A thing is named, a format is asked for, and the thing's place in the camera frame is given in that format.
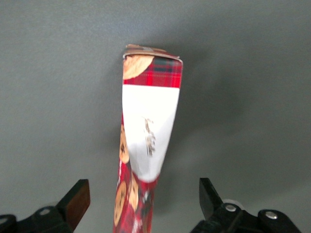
metal screw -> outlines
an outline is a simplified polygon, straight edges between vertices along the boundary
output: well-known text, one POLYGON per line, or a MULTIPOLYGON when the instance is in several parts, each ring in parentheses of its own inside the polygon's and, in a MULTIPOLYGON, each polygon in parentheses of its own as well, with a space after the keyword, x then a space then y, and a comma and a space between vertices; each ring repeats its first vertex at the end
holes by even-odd
POLYGON ((40 215, 47 215, 49 212, 50 212, 49 209, 44 209, 44 210, 40 211, 39 214, 40 214, 40 215))
POLYGON ((5 223, 7 220, 8 220, 7 217, 1 218, 1 219, 0 219, 0 225, 3 224, 3 223, 5 223))
POLYGON ((233 205, 226 205, 226 206, 225 206, 225 209, 228 210, 228 211, 230 211, 230 212, 234 212, 234 211, 237 210, 237 208, 234 207, 233 205))
POLYGON ((270 219, 277 219, 276 213, 273 213, 272 211, 267 211, 266 216, 270 219))

gray background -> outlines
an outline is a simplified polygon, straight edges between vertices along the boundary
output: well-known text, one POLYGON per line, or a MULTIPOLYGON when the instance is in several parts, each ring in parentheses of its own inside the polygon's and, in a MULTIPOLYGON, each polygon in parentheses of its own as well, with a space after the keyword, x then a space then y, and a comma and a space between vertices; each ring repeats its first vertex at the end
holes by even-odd
POLYGON ((0 1, 0 214, 19 219, 88 178, 76 233, 111 232, 126 44, 184 75, 153 232, 203 218, 199 177, 253 214, 311 228, 311 1, 0 1))

red packaging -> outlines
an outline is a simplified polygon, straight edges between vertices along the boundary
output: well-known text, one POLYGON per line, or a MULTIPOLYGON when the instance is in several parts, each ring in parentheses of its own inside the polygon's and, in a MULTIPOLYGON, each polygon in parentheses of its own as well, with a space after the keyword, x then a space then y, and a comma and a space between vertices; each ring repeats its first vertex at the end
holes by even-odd
POLYGON ((177 109, 183 63, 128 45, 123 62, 119 178, 113 233, 150 233, 154 190, 177 109))

printed cookie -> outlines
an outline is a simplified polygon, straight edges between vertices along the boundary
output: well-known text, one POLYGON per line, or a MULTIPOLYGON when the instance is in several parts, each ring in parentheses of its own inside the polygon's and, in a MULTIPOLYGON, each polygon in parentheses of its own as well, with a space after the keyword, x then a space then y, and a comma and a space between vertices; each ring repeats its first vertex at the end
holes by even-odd
POLYGON ((127 144, 126 144, 126 137, 125 137, 125 131, 124 131, 124 125, 121 125, 121 135, 120 135, 120 154, 119 154, 120 160, 127 164, 130 156, 128 154, 127 144))
POLYGON ((121 214, 122 214, 122 209, 124 206, 124 201, 125 201, 125 194, 126 194, 126 184, 125 181, 123 181, 117 190, 116 194, 116 202, 115 202, 115 214, 114 214, 114 222, 115 226, 117 226, 121 214))
POLYGON ((132 179, 130 181, 128 193, 129 193, 128 202, 131 204, 131 206, 135 211, 138 206, 138 183, 136 182, 133 174, 132 179))
POLYGON ((126 56, 123 62, 123 79, 137 77, 151 64, 153 58, 151 55, 126 56))

box top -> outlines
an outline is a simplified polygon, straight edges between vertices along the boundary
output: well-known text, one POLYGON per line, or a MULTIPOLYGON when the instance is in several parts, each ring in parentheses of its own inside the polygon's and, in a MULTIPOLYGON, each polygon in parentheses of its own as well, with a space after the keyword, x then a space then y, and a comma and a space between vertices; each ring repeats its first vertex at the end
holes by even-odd
POLYGON ((174 59, 174 60, 178 60, 182 62, 179 59, 179 56, 172 55, 166 52, 165 50, 151 48, 151 47, 144 47, 144 46, 139 46, 139 45, 127 45, 125 48, 123 58, 125 58, 127 55, 134 55, 134 54, 166 57, 166 58, 170 58, 170 59, 174 59))

